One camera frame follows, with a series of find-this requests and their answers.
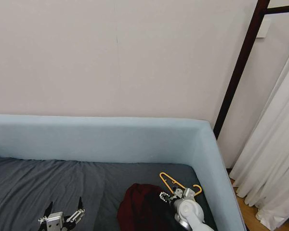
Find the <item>sheer curtain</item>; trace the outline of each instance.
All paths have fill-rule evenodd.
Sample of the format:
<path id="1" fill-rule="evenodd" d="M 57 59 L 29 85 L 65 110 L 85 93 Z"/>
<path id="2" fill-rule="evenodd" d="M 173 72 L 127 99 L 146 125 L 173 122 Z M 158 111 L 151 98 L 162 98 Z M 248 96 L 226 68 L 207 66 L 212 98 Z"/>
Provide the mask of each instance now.
<path id="1" fill-rule="evenodd" d="M 269 230 L 289 218 L 289 58 L 230 177 Z"/>

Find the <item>wrinkled sheet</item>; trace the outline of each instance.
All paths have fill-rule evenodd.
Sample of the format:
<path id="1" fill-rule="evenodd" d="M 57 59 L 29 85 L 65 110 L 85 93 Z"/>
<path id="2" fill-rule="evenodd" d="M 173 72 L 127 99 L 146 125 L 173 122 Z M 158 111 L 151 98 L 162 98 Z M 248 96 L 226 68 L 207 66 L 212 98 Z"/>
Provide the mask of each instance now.
<path id="1" fill-rule="evenodd" d="M 118 231 L 117 211 L 134 183 L 167 187 L 166 172 L 185 187 L 199 184 L 194 170 L 180 164 L 116 164 L 0 158 L 0 231 L 37 231 L 38 219 L 53 201 L 52 212 L 72 215 L 82 197 L 86 215 L 75 231 Z M 205 222 L 216 229 L 204 194 L 196 197 Z"/>

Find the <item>floor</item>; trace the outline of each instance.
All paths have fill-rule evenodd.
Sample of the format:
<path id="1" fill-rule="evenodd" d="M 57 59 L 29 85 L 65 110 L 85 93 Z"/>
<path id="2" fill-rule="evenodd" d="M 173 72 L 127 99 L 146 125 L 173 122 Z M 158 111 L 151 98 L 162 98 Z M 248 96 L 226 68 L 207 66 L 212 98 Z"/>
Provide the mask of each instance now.
<path id="1" fill-rule="evenodd" d="M 255 214 L 257 213 L 256 207 L 249 207 L 244 203 L 243 198 L 236 197 L 237 201 L 239 203 L 245 224 L 249 228 L 250 231 L 268 231 L 268 229 L 260 223 L 255 218 Z M 286 222 L 284 225 L 276 229 L 276 231 L 289 231 L 289 223 Z"/>

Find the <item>white wall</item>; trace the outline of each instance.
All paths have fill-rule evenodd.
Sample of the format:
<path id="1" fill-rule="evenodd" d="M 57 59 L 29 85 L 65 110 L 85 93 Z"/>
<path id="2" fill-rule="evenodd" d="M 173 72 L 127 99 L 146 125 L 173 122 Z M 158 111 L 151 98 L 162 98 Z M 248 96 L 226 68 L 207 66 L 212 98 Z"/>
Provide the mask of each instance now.
<path id="1" fill-rule="evenodd" d="M 289 5 L 272 0 L 269 7 Z M 218 138 L 226 166 L 237 160 L 289 56 L 289 13 L 267 15 L 272 23 L 258 38 Z"/>
<path id="2" fill-rule="evenodd" d="M 0 113 L 186 117 L 214 125 L 255 4 L 0 0 Z M 251 114 L 241 118 L 244 95 L 236 96 L 220 138 L 227 166 L 287 59 L 284 22 L 289 16 L 279 16 L 257 42 L 252 60 L 262 65 L 249 61 L 242 78 L 238 91 L 252 93 L 243 101 Z M 266 64 L 275 71 L 265 72 Z"/>

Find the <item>red garment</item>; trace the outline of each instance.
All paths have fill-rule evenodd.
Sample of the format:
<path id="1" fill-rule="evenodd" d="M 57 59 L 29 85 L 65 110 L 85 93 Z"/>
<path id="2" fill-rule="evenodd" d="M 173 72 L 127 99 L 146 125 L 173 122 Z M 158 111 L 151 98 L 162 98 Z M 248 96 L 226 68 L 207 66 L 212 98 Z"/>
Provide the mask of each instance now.
<path id="1" fill-rule="evenodd" d="M 133 184 L 126 191 L 118 210 L 117 218 L 121 231 L 172 230 L 164 216 L 169 208 L 159 198 L 161 191 L 162 189 L 155 185 Z"/>

